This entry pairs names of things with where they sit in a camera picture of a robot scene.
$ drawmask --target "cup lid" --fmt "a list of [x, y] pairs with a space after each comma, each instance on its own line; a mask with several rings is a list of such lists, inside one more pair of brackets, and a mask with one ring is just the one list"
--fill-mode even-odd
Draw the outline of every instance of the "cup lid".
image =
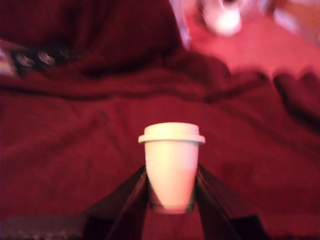
[[184, 122], [163, 122], [147, 126], [144, 135], [139, 136], [138, 143], [155, 140], [184, 140], [206, 143], [204, 136], [199, 135], [199, 127]]

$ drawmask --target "white object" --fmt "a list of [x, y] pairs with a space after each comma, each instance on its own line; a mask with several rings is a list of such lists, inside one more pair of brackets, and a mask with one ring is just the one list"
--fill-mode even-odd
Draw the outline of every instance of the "white object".
[[183, 214], [194, 204], [193, 189], [199, 145], [206, 142], [199, 127], [190, 123], [150, 125], [138, 138], [144, 143], [149, 179], [149, 205], [153, 211]]
[[203, 19], [209, 31], [223, 37], [238, 33], [244, 0], [203, 0]]

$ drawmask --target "blurry object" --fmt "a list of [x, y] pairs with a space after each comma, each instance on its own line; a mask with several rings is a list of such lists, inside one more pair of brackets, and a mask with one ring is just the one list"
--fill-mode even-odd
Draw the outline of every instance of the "blurry object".
[[290, 32], [320, 44], [320, 1], [271, 0], [266, 12]]
[[179, 28], [182, 43], [186, 49], [189, 49], [191, 43], [191, 37], [187, 26], [185, 16], [184, 0], [169, 0], [177, 26]]
[[202, 0], [203, 19], [210, 32], [231, 37], [241, 30], [241, 0]]
[[10, 62], [6, 54], [0, 50], [0, 75], [16, 77], [17, 72], [14, 65]]

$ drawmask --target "disposable coffee cup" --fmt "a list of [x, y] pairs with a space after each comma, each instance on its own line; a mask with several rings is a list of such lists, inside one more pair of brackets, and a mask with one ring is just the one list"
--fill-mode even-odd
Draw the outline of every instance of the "disposable coffee cup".
[[183, 214], [195, 204], [199, 145], [206, 139], [190, 123], [164, 122], [147, 126], [144, 143], [149, 180], [149, 206], [158, 213]]

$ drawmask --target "red blanket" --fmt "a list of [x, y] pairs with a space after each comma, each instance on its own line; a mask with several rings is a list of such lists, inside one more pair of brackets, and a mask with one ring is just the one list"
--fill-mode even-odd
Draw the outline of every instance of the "red blanket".
[[[0, 16], [2, 39], [86, 52], [1, 77], [1, 219], [82, 212], [144, 164], [146, 126], [187, 122], [206, 137], [199, 162], [271, 235], [319, 234], [315, 75], [282, 74], [275, 88], [257, 71], [231, 74], [184, 50], [167, 0], [2, 0]], [[143, 239], [203, 239], [199, 216], [148, 212]]]

